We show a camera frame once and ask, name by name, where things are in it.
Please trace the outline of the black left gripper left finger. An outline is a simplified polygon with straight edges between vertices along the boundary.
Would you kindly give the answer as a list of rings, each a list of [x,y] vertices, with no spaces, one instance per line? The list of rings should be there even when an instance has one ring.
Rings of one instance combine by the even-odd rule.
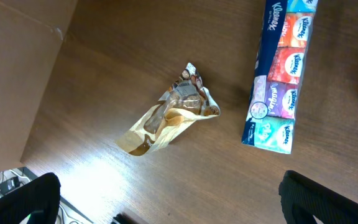
[[[60,204],[60,181],[46,173],[0,198],[0,223],[19,224],[26,217],[29,223],[54,224]]]

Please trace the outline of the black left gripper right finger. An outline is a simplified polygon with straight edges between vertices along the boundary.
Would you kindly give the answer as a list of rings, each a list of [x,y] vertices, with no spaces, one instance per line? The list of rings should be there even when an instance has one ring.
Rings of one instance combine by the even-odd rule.
[[[288,224],[358,223],[358,203],[294,170],[285,172],[278,193]]]

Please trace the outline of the beige brown snack pouch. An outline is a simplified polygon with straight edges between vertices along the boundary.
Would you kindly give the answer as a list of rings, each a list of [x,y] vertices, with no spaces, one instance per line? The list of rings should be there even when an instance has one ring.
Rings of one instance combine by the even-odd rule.
[[[167,147],[194,122],[220,114],[196,67],[187,63],[179,79],[116,144],[130,155],[142,156]]]

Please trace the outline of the colourful Kleenex tissue multipack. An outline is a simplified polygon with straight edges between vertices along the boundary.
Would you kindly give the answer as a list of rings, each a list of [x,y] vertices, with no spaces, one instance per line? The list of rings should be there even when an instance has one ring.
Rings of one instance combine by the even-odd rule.
[[[242,143],[290,154],[318,0],[267,0]]]

